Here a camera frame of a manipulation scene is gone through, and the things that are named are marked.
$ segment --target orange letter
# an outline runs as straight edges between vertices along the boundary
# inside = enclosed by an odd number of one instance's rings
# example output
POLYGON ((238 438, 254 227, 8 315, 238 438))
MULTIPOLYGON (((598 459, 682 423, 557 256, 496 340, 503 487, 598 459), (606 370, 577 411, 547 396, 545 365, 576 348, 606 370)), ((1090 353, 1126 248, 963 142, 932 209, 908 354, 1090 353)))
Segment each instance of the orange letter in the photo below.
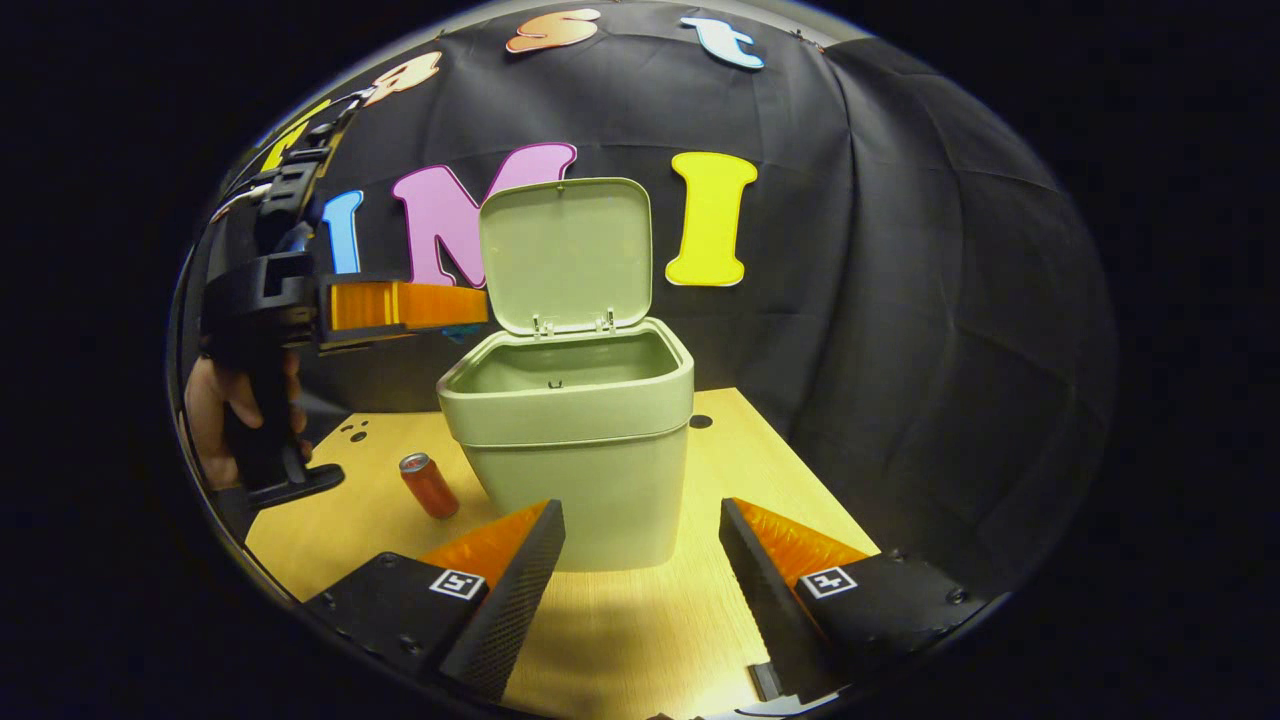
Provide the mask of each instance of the orange letter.
POLYGON ((520 35, 507 41, 507 51, 527 53, 581 42, 600 29, 591 22, 599 17, 599 10, 564 10, 534 18, 516 29, 520 35))
POLYGON ((378 90, 369 96, 369 100, 365 102, 365 108, 378 102, 392 92, 403 92, 440 72, 440 68, 435 67, 435 63, 439 61, 443 55, 443 53, 435 50, 433 53, 428 53, 426 55, 413 58, 407 63, 401 63, 379 76, 379 78, 374 81, 374 86, 378 87, 378 90))

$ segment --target lid hinge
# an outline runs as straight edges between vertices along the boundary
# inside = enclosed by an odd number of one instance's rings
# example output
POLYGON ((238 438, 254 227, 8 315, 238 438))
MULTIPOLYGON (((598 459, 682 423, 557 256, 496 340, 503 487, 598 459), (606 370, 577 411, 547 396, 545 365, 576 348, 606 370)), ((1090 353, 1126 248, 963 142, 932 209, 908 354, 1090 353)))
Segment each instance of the lid hinge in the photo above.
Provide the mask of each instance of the lid hinge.
POLYGON ((534 314, 534 340, 541 340, 544 337, 553 337, 556 334, 556 325, 552 323, 544 323, 541 318, 534 314))
POLYGON ((603 318, 595 319, 595 332, 618 334, 618 329, 613 324, 613 307, 605 310, 603 318))

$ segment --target green trash bin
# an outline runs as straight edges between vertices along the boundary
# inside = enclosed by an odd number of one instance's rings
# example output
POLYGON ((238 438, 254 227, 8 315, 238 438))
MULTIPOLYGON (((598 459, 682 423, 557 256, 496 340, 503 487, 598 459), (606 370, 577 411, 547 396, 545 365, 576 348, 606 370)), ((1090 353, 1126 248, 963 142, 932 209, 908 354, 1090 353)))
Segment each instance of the green trash bin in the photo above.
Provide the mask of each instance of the green trash bin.
POLYGON ((558 570, 659 565, 675 551, 694 359, 648 318, 649 195, 625 178, 515 187, 480 208, 493 314, 436 383, 499 512, 564 511, 558 570))

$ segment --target orange foam pad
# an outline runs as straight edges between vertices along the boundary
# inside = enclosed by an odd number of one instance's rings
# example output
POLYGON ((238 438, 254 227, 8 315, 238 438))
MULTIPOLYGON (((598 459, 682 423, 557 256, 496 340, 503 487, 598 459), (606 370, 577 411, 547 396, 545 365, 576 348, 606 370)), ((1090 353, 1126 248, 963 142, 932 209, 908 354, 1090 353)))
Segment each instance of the orange foam pad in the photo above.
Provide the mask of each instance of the orange foam pad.
POLYGON ((401 282, 329 286, 333 331, 403 323, 408 329, 470 325, 489 320, 483 290, 401 282))
POLYGON ((865 552, 777 512, 736 497, 733 502, 792 593, 801 575, 867 559, 865 552))
POLYGON ((511 515, 476 528, 461 538, 419 557, 420 561, 481 575, 490 588, 498 585, 516 551, 525 543, 529 530, 543 514, 548 501, 530 505, 511 515))

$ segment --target white cable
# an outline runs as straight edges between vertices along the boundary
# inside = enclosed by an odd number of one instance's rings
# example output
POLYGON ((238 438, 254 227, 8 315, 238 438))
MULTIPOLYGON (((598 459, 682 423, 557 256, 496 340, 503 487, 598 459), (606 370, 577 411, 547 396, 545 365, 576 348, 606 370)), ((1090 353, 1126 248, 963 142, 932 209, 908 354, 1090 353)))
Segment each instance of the white cable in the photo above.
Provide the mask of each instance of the white cable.
POLYGON ((218 209, 216 213, 214 213, 214 217, 209 219, 209 224, 214 224, 218 220, 223 219, 223 215, 225 215, 227 213, 229 213, 230 209, 232 209, 232 205, 234 205, 236 202, 238 202, 241 200, 257 200, 259 197, 262 197, 264 195, 266 195, 266 191, 270 190, 270 188, 271 188, 271 183, 260 184, 260 186, 255 187, 253 190, 242 192, 242 193, 237 195, 236 197, 232 197, 230 200, 227 201, 225 205, 223 205, 221 208, 218 209))

